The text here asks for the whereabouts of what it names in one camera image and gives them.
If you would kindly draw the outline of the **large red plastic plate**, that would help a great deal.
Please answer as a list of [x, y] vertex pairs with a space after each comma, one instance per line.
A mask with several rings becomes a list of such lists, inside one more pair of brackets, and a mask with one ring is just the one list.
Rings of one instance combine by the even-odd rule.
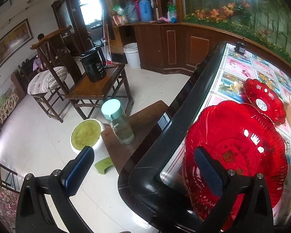
[[[188, 129], [183, 158], [183, 181], [192, 207], [202, 223], [219, 200], [212, 194], [194, 161], [194, 151], [203, 147], [226, 169], [238, 175], [265, 179], [272, 209], [279, 202], [288, 173], [283, 138], [271, 120], [253, 106], [230, 100], [201, 111]], [[244, 195], [239, 194], [221, 231], [235, 220]]]

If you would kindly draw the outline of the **green plastic scoop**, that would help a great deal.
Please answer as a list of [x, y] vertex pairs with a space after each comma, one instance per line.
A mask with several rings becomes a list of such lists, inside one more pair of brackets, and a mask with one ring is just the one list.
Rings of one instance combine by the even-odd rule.
[[106, 169], [113, 166], [113, 162], [111, 160], [111, 157], [106, 157], [94, 164], [95, 169], [97, 172], [101, 175], [104, 175], [106, 172]]

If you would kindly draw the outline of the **floral patterned sofa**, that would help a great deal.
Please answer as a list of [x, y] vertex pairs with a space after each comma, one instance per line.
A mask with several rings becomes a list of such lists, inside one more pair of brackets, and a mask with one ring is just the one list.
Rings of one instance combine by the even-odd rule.
[[18, 70], [11, 74], [10, 79], [11, 86], [0, 96], [0, 128], [14, 111], [17, 104], [26, 96]]

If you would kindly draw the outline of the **small red plastic plate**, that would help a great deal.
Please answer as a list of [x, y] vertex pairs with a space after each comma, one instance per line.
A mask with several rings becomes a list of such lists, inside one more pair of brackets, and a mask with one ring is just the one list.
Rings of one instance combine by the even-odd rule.
[[284, 104], [266, 84], [249, 78], [243, 83], [243, 89], [248, 100], [260, 113], [268, 116], [276, 125], [285, 123], [287, 115]]

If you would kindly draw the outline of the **teal lid water bottle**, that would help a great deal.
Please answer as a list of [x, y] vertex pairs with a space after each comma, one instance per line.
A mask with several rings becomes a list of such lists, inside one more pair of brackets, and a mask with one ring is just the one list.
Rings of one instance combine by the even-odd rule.
[[119, 142], [123, 145], [131, 144], [134, 140], [134, 133], [122, 109], [121, 102], [115, 98], [107, 100], [102, 104], [101, 112], [108, 121]]

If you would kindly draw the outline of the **low brown wooden stool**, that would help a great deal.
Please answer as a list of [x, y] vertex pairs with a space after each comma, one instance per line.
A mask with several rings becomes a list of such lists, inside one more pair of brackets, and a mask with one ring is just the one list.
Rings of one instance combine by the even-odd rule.
[[107, 127], [101, 133], [103, 142], [117, 173], [121, 172], [129, 158], [140, 146], [154, 127], [154, 124], [167, 109], [167, 104], [164, 101], [159, 100], [128, 117], [129, 124], [134, 133], [134, 140], [131, 144], [122, 145], [110, 127]]

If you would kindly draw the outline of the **wooden chair striped cushion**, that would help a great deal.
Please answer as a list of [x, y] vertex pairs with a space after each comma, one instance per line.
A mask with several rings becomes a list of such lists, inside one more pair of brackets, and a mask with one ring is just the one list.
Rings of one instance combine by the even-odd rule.
[[72, 26], [69, 25], [48, 35], [42, 34], [38, 36], [38, 42], [30, 47], [31, 50], [37, 51], [42, 71], [29, 82], [27, 93], [48, 117], [61, 123], [61, 115], [70, 104], [66, 99], [69, 94], [66, 78], [71, 76], [74, 83], [82, 78], [79, 66], [63, 41], [63, 37], [68, 35], [77, 46], [71, 29]]

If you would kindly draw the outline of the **wooden side table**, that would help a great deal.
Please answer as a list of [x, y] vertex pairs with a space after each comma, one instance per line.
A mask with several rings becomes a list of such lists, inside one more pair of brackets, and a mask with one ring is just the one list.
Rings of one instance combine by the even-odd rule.
[[66, 99], [83, 120], [89, 119], [95, 109], [109, 99], [127, 99], [126, 115], [131, 114], [134, 104], [124, 64], [111, 65], [106, 76], [98, 82], [91, 82], [86, 74], [69, 89]]

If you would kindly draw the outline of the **colourful fruit print tablecloth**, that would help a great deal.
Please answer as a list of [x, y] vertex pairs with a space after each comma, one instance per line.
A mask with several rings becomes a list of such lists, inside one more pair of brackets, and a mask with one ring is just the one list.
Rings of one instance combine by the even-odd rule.
[[[256, 54], [245, 52], [244, 55], [240, 55], [234, 51], [234, 45], [226, 44], [219, 72], [211, 86], [210, 95], [207, 97], [206, 102], [203, 104], [204, 108], [199, 111], [194, 122], [206, 107], [215, 106], [223, 101], [230, 100], [253, 106], [243, 89], [243, 83], [249, 78], [257, 79], [273, 90], [283, 102], [286, 112], [285, 106], [289, 102], [289, 96], [291, 95], [291, 78]], [[273, 208], [274, 224], [282, 226], [288, 222], [291, 216], [291, 126], [286, 117], [284, 124], [274, 124], [274, 127], [283, 138], [285, 156], [288, 163], [288, 173], [284, 181], [283, 193], [279, 202]], [[182, 167], [185, 138], [160, 173], [162, 181], [172, 188], [178, 188], [180, 186], [179, 181], [183, 181]]]

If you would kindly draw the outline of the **black electric kettle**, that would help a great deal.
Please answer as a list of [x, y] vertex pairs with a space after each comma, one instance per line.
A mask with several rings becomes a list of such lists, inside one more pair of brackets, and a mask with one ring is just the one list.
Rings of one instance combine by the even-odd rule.
[[106, 59], [104, 58], [101, 47], [95, 46], [92, 49], [80, 55], [79, 61], [82, 63], [83, 68], [93, 83], [101, 81], [106, 76], [104, 69]]

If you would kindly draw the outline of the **small black device on table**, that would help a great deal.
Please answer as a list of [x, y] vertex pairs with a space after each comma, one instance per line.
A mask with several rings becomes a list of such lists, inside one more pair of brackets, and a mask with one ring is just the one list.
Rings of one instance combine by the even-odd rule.
[[236, 42], [234, 51], [240, 55], [244, 55], [245, 54], [245, 42], [244, 39], [241, 39], [239, 41]]

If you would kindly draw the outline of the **framed landscape painting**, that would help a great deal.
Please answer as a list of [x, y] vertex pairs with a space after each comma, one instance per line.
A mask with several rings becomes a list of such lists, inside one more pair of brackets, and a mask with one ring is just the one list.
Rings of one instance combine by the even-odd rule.
[[0, 68], [15, 52], [32, 39], [32, 30], [26, 18], [0, 39]]

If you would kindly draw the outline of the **brown wooden cabinet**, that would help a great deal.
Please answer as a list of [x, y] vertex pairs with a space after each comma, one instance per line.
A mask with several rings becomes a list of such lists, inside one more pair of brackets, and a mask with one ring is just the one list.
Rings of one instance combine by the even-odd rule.
[[161, 74], [192, 75], [197, 64], [221, 41], [245, 43], [246, 50], [273, 63], [291, 77], [291, 64], [266, 47], [237, 34], [190, 23], [136, 23], [115, 27], [123, 45], [136, 42], [140, 65]]

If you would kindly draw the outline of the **white plastic bucket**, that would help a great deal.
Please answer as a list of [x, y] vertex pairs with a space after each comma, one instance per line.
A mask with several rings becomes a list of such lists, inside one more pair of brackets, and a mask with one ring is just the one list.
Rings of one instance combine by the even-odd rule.
[[123, 51], [126, 56], [127, 64], [131, 68], [140, 68], [141, 62], [137, 43], [126, 44], [123, 47]]

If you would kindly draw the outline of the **flower mural panel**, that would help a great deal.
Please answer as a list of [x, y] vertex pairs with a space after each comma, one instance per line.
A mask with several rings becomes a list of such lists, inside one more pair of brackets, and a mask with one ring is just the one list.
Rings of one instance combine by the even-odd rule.
[[248, 38], [291, 64], [291, 9], [284, 0], [183, 0], [183, 18]]

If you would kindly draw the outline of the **grey thermos jug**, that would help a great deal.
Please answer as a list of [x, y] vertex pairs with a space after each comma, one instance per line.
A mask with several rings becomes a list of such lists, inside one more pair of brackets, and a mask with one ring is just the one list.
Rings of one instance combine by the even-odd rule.
[[128, 1], [126, 3], [125, 16], [129, 23], [136, 23], [139, 21], [137, 7], [134, 2]]

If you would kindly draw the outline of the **blue thermos jug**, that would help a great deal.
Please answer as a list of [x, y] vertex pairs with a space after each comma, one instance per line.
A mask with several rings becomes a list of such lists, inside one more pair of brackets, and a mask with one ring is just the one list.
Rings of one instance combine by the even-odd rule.
[[140, 0], [139, 9], [142, 22], [152, 21], [152, 6], [150, 0]]

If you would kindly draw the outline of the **black table frame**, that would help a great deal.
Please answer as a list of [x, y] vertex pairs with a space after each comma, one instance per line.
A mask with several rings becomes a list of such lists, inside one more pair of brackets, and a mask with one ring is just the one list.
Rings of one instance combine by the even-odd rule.
[[162, 181], [160, 173], [204, 108], [226, 44], [217, 43], [196, 68], [119, 174], [122, 200], [161, 232], [196, 232], [202, 223], [192, 209], [183, 181], [179, 181], [178, 188], [172, 188]]

